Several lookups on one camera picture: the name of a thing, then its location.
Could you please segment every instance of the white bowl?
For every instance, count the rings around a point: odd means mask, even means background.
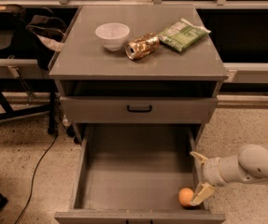
[[[126,42],[130,29],[121,23],[106,23],[97,27],[95,33],[106,49],[116,51]]]

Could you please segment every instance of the green chip bag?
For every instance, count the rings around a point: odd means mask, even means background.
[[[181,19],[164,29],[158,36],[161,42],[181,52],[209,33],[210,31],[203,26],[194,26],[189,21]]]

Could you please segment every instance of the gray countertop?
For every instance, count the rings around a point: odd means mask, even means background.
[[[75,21],[50,75],[58,79],[102,80],[223,80],[225,69],[207,35],[185,52],[165,45],[140,60],[130,60],[125,49],[108,51],[95,29],[107,22],[121,22],[131,29],[128,41],[159,33],[185,18],[203,25],[193,6],[182,5],[88,5]]]

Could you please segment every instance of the drawer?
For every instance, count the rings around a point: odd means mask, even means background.
[[[82,143],[70,210],[55,214],[61,224],[209,224],[203,205],[185,209],[178,192],[194,189],[197,174],[189,155],[188,126],[94,124]]]
[[[75,123],[207,123],[217,98],[62,97]]]

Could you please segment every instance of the white robotic arm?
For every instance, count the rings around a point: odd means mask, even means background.
[[[191,205],[198,205],[213,195],[216,187],[232,182],[268,184],[268,150],[257,145],[242,147],[237,155],[212,158],[190,153],[200,170],[200,183],[192,197]]]

